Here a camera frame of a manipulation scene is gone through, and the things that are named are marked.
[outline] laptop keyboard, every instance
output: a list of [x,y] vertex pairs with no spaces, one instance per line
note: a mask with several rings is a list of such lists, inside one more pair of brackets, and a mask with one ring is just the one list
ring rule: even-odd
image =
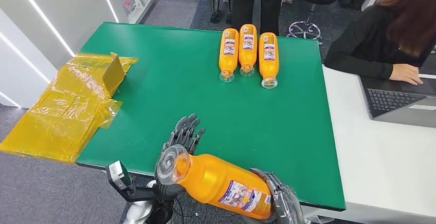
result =
[[391,111],[426,97],[424,95],[378,89],[367,89],[367,91],[372,107],[381,111]]

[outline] white wall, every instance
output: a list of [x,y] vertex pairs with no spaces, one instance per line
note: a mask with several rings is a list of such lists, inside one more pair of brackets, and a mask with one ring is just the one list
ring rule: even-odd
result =
[[[34,0],[73,53],[103,22],[115,22],[106,0]],[[123,4],[110,0],[119,22],[127,23]],[[0,0],[0,32],[52,79],[71,54],[29,0]],[[0,92],[22,107],[31,107],[47,82],[0,39]],[[13,105],[0,96],[0,103]]]
[[[16,24],[0,9],[0,33],[19,50],[49,81],[56,75],[50,64]],[[22,107],[31,107],[48,83],[4,40],[0,39],[0,92]],[[1,97],[0,103],[14,106]]]

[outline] black pants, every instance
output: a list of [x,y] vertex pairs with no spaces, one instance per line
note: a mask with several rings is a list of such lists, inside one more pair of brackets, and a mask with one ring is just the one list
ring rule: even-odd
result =
[[[233,0],[232,28],[240,30],[244,24],[253,22],[255,0]],[[279,35],[279,14],[282,0],[261,0],[260,33]]]

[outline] woman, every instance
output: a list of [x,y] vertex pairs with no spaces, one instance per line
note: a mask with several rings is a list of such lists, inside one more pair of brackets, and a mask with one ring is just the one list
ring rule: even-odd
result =
[[327,67],[422,84],[419,67],[436,43],[436,0],[382,0],[332,43]]
[[[233,0],[231,26],[240,30],[244,24],[252,24],[255,0]],[[260,33],[279,35],[279,14],[282,0],[261,0]]]

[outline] bottle cap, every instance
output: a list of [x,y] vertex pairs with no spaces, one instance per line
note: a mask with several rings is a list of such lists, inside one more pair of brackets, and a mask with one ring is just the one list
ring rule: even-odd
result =
[[262,86],[267,89],[272,89],[278,84],[277,79],[274,77],[265,77],[262,80]]
[[191,166],[186,149],[180,144],[166,149],[157,163],[157,178],[164,185],[177,184],[183,179]]
[[222,71],[220,73],[220,80],[223,81],[224,83],[230,83],[231,81],[233,81],[234,79],[234,75],[233,72],[231,71]]
[[253,75],[255,72],[255,69],[252,65],[243,65],[241,66],[241,69],[239,69],[239,73],[244,77],[249,77]]

